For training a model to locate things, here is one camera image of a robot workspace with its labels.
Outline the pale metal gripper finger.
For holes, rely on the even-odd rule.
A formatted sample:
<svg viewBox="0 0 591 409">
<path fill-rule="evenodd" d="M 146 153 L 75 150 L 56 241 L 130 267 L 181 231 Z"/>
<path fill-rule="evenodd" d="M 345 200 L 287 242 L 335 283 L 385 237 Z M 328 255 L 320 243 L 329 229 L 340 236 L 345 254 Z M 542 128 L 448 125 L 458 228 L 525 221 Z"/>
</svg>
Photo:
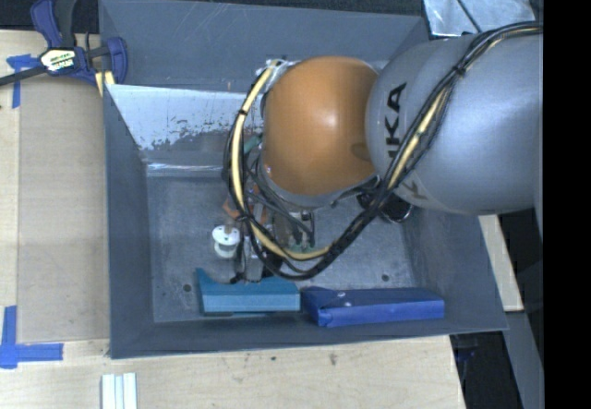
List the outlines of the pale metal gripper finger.
<svg viewBox="0 0 591 409">
<path fill-rule="evenodd" d="M 243 242 L 243 274 L 247 282 L 258 283 L 262 279 L 264 265 L 254 251 L 249 236 Z"/>
</svg>

